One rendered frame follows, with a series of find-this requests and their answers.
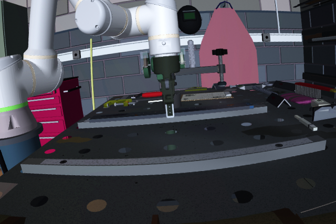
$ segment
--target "yellow pole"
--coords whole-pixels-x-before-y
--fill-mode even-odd
[[[92,39],[90,39],[90,64],[91,64],[91,90],[92,90],[92,107],[95,110],[95,91],[93,90],[93,67],[92,67]]]

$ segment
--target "round hole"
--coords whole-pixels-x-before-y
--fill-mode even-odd
[[[179,202],[175,199],[163,199],[157,205],[156,208],[161,212],[175,211],[179,206]]]
[[[78,153],[85,154],[85,153],[88,153],[88,152],[90,152],[90,149],[82,149]]]
[[[213,140],[213,141],[210,142],[210,144],[214,145],[214,146],[218,146],[218,145],[224,144],[224,142],[221,141],[221,140]]]
[[[174,144],[170,144],[170,145],[166,145],[165,147],[163,147],[166,151],[173,151],[177,148],[176,145]]]
[[[49,150],[46,150],[44,153],[45,154],[50,154],[50,153],[53,153],[55,151],[56,151],[55,149],[49,149]]]
[[[204,128],[206,131],[213,131],[214,129],[216,129],[215,127],[212,127],[212,126],[210,126],[210,127],[206,127],[206,128]]]
[[[175,134],[175,133],[177,133],[176,130],[169,130],[169,131],[166,131],[166,134],[168,134],[168,135]]]
[[[334,125],[327,123],[327,124],[324,124],[323,127],[326,127],[326,128],[333,128]]]
[[[313,189],[316,185],[314,180],[312,180],[310,178],[299,178],[296,181],[296,184],[298,185],[298,187],[300,187],[302,189]]]
[[[265,136],[264,135],[255,135],[253,138],[256,139],[256,140],[263,140],[263,139],[265,139]]]
[[[86,209],[88,209],[90,212],[99,212],[104,210],[106,206],[107,202],[105,200],[96,199],[88,203]]]
[[[235,203],[248,203],[253,199],[252,193],[249,191],[237,191],[234,194],[232,194],[232,200]]]
[[[119,149],[119,152],[120,153],[127,153],[127,152],[130,152],[131,150],[132,150],[131,148],[126,147],[126,148]]]
[[[299,129],[293,129],[290,131],[291,133],[294,133],[294,134],[300,134],[302,133],[302,130],[299,130]]]
[[[129,137],[133,137],[133,136],[137,136],[138,135],[138,133],[130,133],[130,134],[128,134],[127,136],[129,136]]]
[[[45,203],[47,203],[47,201],[48,201],[48,197],[46,197],[46,196],[39,196],[39,197],[36,197],[35,199],[33,199],[30,202],[30,205],[32,207],[40,207],[40,206],[44,205]]]

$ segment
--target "red tool cabinet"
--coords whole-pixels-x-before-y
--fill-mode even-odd
[[[57,90],[28,98],[36,121],[43,124],[41,146],[83,118],[80,88],[78,77],[64,78]]]

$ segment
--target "pink dot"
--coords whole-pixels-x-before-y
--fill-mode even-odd
[[[55,149],[49,149],[49,150],[45,151],[44,153],[45,154],[50,154],[50,153],[53,153],[55,151],[56,151]]]

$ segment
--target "round black device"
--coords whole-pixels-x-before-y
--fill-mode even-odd
[[[194,34],[198,32],[202,25],[201,14],[191,5],[185,5],[178,10],[177,20],[179,29],[185,34]]]

